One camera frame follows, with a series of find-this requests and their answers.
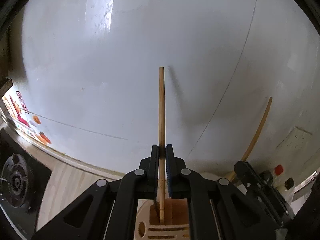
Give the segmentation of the tan wooden chopstick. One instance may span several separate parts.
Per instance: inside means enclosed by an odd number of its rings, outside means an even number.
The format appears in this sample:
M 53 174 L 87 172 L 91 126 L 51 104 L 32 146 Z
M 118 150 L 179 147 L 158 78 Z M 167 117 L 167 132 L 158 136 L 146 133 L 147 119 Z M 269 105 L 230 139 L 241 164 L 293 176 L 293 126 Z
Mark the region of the tan wooden chopstick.
M 258 139 L 259 139 L 259 137 L 261 135 L 263 127 L 265 125 L 266 119 L 268 117 L 268 114 L 269 114 L 269 111 L 270 111 L 270 108 L 271 108 L 271 105 L 272 105 L 272 101 L 273 101 L 273 98 L 269 97 L 269 100 L 268 100 L 267 106 L 265 108 L 265 111 L 263 113 L 263 117 L 262 117 L 262 119 L 260 121 L 260 124 L 257 127 L 257 130 L 256 130 L 251 142 L 249 143 L 248 148 L 246 149 L 246 151 L 242 155 L 242 158 L 240 159 L 241 161 L 246 161 L 249 158 L 251 152 L 253 151 L 253 148 L 255 147 L 255 145 L 256 145 L 256 143 L 257 143 L 257 141 L 258 141 Z

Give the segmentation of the red capped bottle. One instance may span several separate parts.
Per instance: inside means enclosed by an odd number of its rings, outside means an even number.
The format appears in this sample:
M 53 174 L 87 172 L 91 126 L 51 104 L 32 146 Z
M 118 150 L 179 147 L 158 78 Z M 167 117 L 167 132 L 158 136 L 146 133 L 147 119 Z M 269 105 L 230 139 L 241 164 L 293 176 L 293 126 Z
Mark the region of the red capped bottle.
M 277 165 L 273 169 L 273 172 L 272 172 L 272 176 L 273 176 L 272 186 L 274 188 L 276 188 L 279 185 L 279 183 L 280 183 L 280 181 L 281 181 L 281 179 L 283 177 L 283 174 L 284 174 L 284 167 L 281 164 Z

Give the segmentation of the black chopstick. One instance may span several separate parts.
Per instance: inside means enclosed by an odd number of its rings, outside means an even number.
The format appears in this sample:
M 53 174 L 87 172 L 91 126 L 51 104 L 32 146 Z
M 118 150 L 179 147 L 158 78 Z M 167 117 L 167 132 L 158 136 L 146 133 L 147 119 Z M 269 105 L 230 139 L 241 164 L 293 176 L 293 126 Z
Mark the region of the black chopstick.
M 153 204 L 154 204 L 154 206 L 155 206 L 155 210 L 156 210 L 156 211 L 159 211 L 159 205 L 158 205 L 158 202 L 157 202 L 157 199 L 156 199 L 156 198 L 153 199 Z

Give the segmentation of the wall power socket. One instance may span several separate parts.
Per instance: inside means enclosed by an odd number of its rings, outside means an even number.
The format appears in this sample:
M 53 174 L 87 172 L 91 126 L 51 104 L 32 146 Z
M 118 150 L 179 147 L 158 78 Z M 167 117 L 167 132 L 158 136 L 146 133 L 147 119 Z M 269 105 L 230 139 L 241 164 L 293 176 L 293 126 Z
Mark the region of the wall power socket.
M 295 127 L 277 146 L 280 155 L 291 155 L 303 149 L 312 138 L 312 133 L 300 127 Z

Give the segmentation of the light wood chopstick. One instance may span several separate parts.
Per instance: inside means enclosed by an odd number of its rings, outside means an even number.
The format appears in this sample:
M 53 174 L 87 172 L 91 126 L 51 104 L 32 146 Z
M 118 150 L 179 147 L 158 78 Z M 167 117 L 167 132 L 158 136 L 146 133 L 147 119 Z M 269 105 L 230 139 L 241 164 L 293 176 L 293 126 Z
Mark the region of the light wood chopstick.
M 159 109 L 158 109 L 158 142 L 159 142 L 159 223 L 164 225 L 165 204 L 165 82 L 164 67 L 159 68 Z

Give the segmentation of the fruit sticker strip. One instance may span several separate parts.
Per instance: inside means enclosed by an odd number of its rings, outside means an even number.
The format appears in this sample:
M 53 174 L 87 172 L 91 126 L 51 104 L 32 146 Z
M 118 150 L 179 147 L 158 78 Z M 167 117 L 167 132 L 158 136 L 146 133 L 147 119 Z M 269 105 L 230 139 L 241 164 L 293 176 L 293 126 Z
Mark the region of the fruit sticker strip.
M 8 116 L 10 116 L 10 119 L 17 129 L 44 145 L 50 145 L 52 143 L 41 129 L 40 118 L 28 111 L 19 90 L 16 90 L 15 87 L 11 87 L 4 94 L 2 100 L 8 111 Z

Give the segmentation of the white utensil holder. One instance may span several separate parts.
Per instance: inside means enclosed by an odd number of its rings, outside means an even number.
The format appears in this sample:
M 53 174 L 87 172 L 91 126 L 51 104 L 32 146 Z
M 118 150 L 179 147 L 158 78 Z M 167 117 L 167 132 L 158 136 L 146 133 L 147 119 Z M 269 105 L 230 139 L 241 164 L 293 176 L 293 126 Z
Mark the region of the white utensil holder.
M 164 222 L 161 224 L 154 201 L 138 201 L 134 239 L 190 238 L 187 200 L 167 198 L 164 205 Z

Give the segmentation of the black gas stove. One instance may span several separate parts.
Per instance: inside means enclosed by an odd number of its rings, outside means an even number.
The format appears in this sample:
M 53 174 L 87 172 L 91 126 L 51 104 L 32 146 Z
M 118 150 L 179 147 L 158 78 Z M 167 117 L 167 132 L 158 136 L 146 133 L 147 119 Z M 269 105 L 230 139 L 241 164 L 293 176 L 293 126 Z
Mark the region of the black gas stove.
M 1 129 L 1 211 L 21 239 L 31 239 L 36 231 L 51 174 Z

